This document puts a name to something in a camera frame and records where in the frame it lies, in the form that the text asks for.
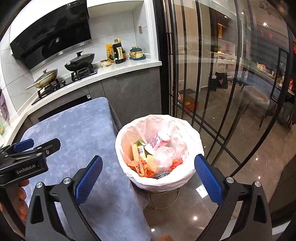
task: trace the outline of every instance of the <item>blue gripper pad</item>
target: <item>blue gripper pad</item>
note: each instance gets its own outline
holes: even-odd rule
[[[218,204],[218,206],[221,206],[223,203],[222,187],[212,173],[203,155],[199,154],[195,157],[194,167],[212,202],[215,202]]]
[[[83,170],[84,173],[82,173],[81,179],[78,181],[78,183],[75,184],[74,202],[77,206],[87,200],[92,188],[94,187],[94,184],[101,174],[102,169],[102,158],[100,156],[95,156],[86,168],[79,170]]]
[[[34,141],[32,139],[24,140],[22,142],[14,144],[12,150],[14,153],[23,152],[34,146]]]

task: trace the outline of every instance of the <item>gray-blue table cover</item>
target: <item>gray-blue table cover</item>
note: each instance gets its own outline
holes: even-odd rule
[[[22,140],[32,138],[34,146],[38,146],[58,138],[61,149],[47,158],[49,170],[31,178],[25,187],[27,204],[36,183],[58,184],[65,177],[73,177],[99,155],[103,170],[80,210],[103,241],[150,241],[151,229],[142,211],[148,203],[147,195],[133,187],[116,156],[115,139],[120,128],[114,110],[103,97],[67,109],[29,128]],[[75,238],[61,205],[56,206],[66,233]]]

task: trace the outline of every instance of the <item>metal screw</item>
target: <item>metal screw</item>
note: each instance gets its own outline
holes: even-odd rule
[[[226,181],[227,181],[228,183],[234,183],[234,179],[233,179],[232,177],[228,177],[228,178],[226,178]]]
[[[41,188],[42,186],[43,186],[42,183],[37,183],[37,184],[36,184],[36,187],[37,187],[37,188]]]
[[[64,184],[69,184],[71,182],[71,178],[69,177],[66,177],[64,180],[63,180],[63,183]]]
[[[256,181],[256,182],[255,182],[255,186],[256,186],[256,187],[261,187],[261,182]]]

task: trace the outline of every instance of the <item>yellow wafer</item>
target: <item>yellow wafer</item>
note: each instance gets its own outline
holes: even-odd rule
[[[156,164],[154,162],[154,157],[152,155],[147,155],[147,170],[148,171],[152,171],[152,172],[156,172]]]
[[[133,151],[133,159],[137,162],[139,162],[140,160],[140,155],[139,155],[139,152],[138,152],[138,146],[137,144],[133,144],[131,145],[131,149]]]

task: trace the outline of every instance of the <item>black wok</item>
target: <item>black wok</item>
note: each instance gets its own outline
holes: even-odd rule
[[[65,64],[65,68],[69,71],[77,71],[89,66],[94,60],[94,53],[81,55],[81,52],[76,53],[77,57]]]

